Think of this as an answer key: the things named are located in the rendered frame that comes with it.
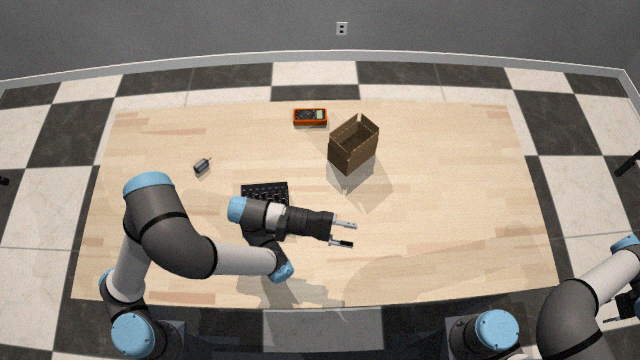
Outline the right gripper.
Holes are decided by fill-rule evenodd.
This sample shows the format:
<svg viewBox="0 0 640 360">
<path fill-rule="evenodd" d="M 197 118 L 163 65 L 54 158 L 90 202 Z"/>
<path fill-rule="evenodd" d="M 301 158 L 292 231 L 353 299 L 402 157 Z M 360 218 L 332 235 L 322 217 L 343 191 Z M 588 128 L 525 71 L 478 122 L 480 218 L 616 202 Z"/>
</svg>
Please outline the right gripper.
<svg viewBox="0 0 640 360">
<path fill-rule="evenodd" d="M 635 301 L 637 301 L 637 299 L 638 298 L 636 297 L 633 290 L 629 290 L 628 292 L 626 292 L 626 294 L 621 293 L 619 295 L 613 296 L 606 303 L 611 302 L 611 300 L 616 301 L 619 317 L 603 320 L 603 323 L 611 322 L 614 320 L 619 321 L 619 320 L 635 317 L 636 315 L 634 312 L 634 304 L 635 304 Z"/>
</svg>

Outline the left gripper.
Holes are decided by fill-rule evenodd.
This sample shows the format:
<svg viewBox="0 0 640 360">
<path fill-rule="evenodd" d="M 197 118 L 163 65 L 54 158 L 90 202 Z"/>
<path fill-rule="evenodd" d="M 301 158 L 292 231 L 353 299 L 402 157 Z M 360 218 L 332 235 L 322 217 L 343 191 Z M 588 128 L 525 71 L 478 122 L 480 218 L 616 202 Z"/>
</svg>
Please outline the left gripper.
<svg viewBox="0 0 640 360">
<path fill-rule="evenodd" d="M 333 212 L 316 212 L 306 208 L 289 205 L 286 207 L 284 204 L 271 202 L 266 215 L 265 228 L 266 233 L 275 234 L 274 241 L 284 242 L 288 233 L 303 237 L 313 237 L 319 241 L 328 242 L 328 246 L 334 245 L 353 249 L 353 242 L 334 240 L 332 238 L 333 234 L 330 234 L 330 232 L 332 225 L 357 229 L 357 223 L 337 220 L 336 218 L 337 214 Z"/>
</svg>

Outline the black lighting desk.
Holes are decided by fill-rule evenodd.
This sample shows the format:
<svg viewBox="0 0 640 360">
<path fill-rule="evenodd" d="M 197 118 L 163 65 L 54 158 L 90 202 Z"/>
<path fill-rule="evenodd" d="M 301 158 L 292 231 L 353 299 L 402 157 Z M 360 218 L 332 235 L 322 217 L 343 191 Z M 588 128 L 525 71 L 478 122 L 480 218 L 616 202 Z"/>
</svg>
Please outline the black lighting desk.
<svg viewBox="0 0 640 360">
<path fill-rule="evenodd" d="M 275 193 L 275 196 L 274 196 Z M 241 185 L 241 197 L 289 205 L 287 182 Z M 282 200 L 282 201 L 281 201 Z"/>
</svg>

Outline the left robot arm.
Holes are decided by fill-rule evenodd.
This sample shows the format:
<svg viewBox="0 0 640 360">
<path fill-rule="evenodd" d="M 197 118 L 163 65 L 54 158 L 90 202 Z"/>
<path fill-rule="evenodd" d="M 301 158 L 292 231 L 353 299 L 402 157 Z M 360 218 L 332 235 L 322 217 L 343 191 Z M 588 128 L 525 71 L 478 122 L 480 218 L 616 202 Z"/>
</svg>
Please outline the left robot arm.
<svg viewBox="0 0 640 360">
<path fill-rule="evenodd" d="M 178 330 L 165 321 L 153 321 L 142 298 L 151 261 L 170 273 L 197 280 L 212 275 L 268 275 L 278 284 L 294 273 L 274 235 L 266 233 L 271 202 L 246 196 L 231 198 L 227 218 L 240 225 L 250 245 L 244 246 L 200 235 L 175 185 L 163 172 L 148 171 L 131 178 L 123 187 L 123 199 L 126 234 L 116 267 L 103 273 L 98 285 L 113 326 L 112 342 L 128 357 L 177 360 L 182 350 Z"/>
</svg>

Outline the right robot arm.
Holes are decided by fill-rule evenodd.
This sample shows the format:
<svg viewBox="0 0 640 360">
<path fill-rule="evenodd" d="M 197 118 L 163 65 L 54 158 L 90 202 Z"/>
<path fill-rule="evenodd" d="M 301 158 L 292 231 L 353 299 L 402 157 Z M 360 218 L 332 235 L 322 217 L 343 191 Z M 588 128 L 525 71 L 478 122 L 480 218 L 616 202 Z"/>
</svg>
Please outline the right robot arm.
<svg viewBox="0 0 640 360">
<path fill-rule="evenodd" d="M 561 282 L 545 299 L 536 326 L 542 359 L 524 354 L 516 319 L 500 309 L 456 321 L 449 333 L 452 352 L 461 360 L 616 360 L 595 317 L 630 282 L 640 320 L 640 242 L 630 234 L 610 251 L 612 256 L 578 279 Z"/>
</svg>

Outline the brown cardboard box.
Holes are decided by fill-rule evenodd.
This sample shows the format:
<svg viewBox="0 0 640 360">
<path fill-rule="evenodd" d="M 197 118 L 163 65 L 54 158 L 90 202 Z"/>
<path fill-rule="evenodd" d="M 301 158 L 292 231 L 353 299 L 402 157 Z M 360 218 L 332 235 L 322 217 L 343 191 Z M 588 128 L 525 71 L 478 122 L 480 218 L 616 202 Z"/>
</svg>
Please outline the brown cardboard box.
<svg viewBox="0 0 640 360">
<path fill-rule="evenodd" d="M 379 127 L 362 113 L 357 118 L 358 113 L 329 133 L 327 159 L 346 177 L 376 153 L 379 140 Z"/>
</svg>

